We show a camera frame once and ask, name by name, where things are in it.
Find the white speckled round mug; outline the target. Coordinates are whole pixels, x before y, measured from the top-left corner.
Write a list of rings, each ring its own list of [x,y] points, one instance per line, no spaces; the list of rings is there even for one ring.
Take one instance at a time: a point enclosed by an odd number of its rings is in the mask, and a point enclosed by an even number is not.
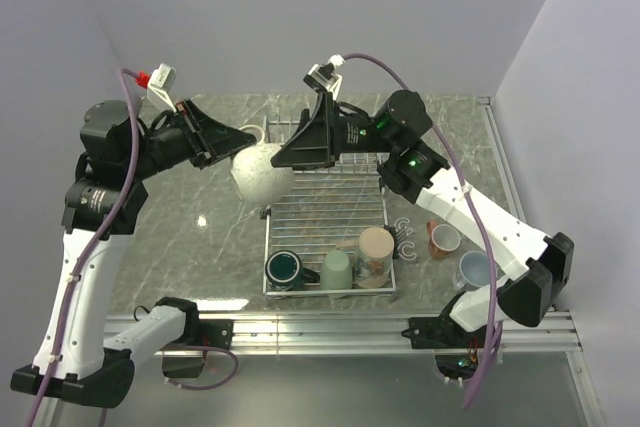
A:
[[[230,174],[236,192],[246,203],[264,207],[287,195],[295,184],[290,167],[273,167],[271,158],[281,145],[266,140],[266,132],[257,125],[244,125],[240,131],[257,135],[257,143],[238,152],[232,159]]]

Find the beige patterned mug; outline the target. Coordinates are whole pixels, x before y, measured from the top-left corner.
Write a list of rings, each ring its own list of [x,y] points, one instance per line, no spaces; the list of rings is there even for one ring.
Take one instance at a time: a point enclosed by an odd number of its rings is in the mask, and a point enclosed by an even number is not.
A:
[[[365,229],[354,247],[354,281],[365,289],[382,288],[389,280],[394,238],[382,227]]]

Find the dark teal mug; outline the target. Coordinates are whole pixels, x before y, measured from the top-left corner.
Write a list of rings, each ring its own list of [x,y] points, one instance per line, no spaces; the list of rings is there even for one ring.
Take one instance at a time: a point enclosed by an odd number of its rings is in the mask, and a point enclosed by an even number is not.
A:
[[[320,282],[320,274],[305,267],[301,258],[289,250],[271,254],[265,262],[264,273],[276,291],[301,290],[307,284]]]

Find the light green cup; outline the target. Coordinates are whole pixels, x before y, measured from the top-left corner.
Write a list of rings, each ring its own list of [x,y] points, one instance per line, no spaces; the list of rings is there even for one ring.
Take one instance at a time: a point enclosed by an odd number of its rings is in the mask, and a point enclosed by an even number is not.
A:
[[[351,257],[342,250],[334,249],[324,257],[320,269],[320,288],[338,291],[351,289],[353,266]]]

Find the pink coffee mug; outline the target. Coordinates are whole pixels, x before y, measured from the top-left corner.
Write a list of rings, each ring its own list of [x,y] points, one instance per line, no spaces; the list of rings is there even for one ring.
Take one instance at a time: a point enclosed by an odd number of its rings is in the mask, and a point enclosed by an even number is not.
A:
[[[426,223],[428,251],[433,259],[443,259],[455,252],[461,244],[459,232],[448,224],[432,219]]]

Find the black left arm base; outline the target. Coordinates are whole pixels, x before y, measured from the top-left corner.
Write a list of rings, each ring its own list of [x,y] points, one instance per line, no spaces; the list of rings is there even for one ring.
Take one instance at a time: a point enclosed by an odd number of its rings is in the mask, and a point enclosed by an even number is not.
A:
[[[231,351],[233,329],[232,320],[201,321],[194,335],[169,343],[162,350],[161,368],[165,379],[178,386],[181,380],[221,373],[223,363],[229,360],[230,370],[212,388],[230,381],[239,369],[239,359]]]

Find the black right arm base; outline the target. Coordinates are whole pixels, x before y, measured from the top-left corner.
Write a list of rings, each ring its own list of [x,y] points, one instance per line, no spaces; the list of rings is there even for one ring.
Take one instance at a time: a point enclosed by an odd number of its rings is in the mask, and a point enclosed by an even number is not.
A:
[[[484,346],[486,328],[467,332],[449,317],[411,317],[401,336],[414,350],[435,350],[435,364],[445,380],[466,382],[478,367],[478,350]]]

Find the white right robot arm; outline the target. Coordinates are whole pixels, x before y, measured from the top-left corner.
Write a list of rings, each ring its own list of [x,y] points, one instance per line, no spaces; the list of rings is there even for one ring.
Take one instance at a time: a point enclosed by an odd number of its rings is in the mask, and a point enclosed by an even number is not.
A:
[[[462,346],[489,319],[538,326],[568,282],[573,241],[562,232],[550,236],[527,225],[460,180],[454,167],[423,141],[432,126],[416,92],[394,92],[374,116],[321,93],[271,163],[304,171],[332,167],[346,153],[386,154],[377,166],[383,184],[451,224],[502,272],[453,304],[440,322],[444,341]]]

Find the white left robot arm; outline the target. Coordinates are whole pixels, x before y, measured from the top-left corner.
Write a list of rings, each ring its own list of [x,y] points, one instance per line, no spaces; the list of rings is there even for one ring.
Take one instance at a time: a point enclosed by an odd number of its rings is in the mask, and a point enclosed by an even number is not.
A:
[[[126,397],[137,367],[163,347],[201,342],[197,305],[165,297],[124,332],[105,338],[117,271],[148,198],[146,179],[185,161],[204,169],[256,144],[254,135],[202,112],[192,100],[150,126],[126,102],[96,104],[80,131],[84,151],[65,195],[63,263],[49,326],[34,360],[10,387],[112,409]]]

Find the white cup holder hooks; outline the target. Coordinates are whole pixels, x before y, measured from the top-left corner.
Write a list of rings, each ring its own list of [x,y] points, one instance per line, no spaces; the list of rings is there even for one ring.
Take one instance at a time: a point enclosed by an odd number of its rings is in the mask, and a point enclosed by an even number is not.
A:
[[[413,229],[408,218],[398,218],[390,232],[394,238],[394,259],[412,262],[417,259],[415,243],[410,239]]]

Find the light blue mug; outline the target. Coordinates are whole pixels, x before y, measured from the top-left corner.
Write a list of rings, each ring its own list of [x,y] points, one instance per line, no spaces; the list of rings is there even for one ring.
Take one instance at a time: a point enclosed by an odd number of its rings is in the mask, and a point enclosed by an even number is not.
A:
[[[490,284],[489,259],[483,251],[462,255],[452,278],[456,290],[472,291]]]

